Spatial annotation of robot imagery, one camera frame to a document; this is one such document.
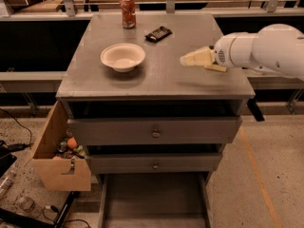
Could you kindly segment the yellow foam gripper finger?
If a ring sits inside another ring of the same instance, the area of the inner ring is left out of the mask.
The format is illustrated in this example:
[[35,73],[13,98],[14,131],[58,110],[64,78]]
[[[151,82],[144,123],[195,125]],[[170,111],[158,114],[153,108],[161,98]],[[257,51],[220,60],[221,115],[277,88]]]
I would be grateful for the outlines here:
[[208,67],[215,62],[215,55],[209,47],[202,47],[180,57],[183,66]]

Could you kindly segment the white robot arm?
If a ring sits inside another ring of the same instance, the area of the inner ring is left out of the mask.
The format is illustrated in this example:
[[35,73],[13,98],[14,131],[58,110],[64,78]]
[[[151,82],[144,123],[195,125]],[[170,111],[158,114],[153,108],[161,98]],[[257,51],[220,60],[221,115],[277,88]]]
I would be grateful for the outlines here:
[[180,63],[222,72],[246,67],[303,80],[304,33],[285,24],[273,24],[257,33],[230,33],[213,47],[201,47],[181,56]]

